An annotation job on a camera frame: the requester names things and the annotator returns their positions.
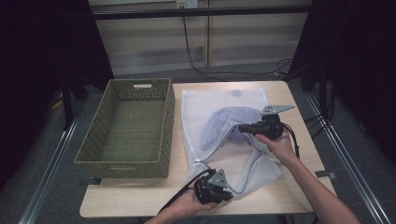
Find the rectangular storage basket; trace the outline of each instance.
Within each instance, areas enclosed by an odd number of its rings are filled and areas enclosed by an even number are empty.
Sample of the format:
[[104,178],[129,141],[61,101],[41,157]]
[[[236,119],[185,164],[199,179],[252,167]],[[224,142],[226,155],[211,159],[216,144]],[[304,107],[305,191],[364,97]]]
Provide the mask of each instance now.
[[171,79],[110,80],[75,163],[94,178],[168,177],[174,112]]

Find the person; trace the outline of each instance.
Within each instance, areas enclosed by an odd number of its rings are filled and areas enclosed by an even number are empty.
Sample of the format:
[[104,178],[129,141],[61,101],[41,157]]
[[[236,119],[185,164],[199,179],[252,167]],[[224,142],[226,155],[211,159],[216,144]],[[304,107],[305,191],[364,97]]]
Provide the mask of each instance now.
[[[355,214],[320,181],[318,181],[294,154],[289,133],[271,141],[262,134],[256,138],[266,144],[270,151],[286,166],[305,197],[311,204],[319,223],[360,223]],[[192,217],[199,211],[210,210],[215,203],[201,204],[192,189],[187,190],[169,207],[162,210],[156,217],[150,219],[149,224],[168,224],[186,217]]]

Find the table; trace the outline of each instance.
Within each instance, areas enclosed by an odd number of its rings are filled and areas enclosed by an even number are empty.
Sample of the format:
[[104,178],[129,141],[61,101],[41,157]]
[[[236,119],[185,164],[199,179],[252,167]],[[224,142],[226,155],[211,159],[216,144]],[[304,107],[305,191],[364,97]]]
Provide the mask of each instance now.
[[[100,185],[89,185],[80,207],[83,217],[151,217],[187,182],[190,170],[181,132],[180,108],[182,90],[256,90],[264,88],[270,105],[296,105],[288,85],[283,81],[215,82],[174,84],[176,96],[175,123],[169,176],[165,179],[102,179]],[[324,170],[317,150],[304,125],[298,106],[279,114],[296,133],[301,161],[314,174]],[[280,165],[281,177],[240,200],[223,202],[201,216],[312,213],[312,207],[286,167]],[[329,177],[319,179],[335,193]]]

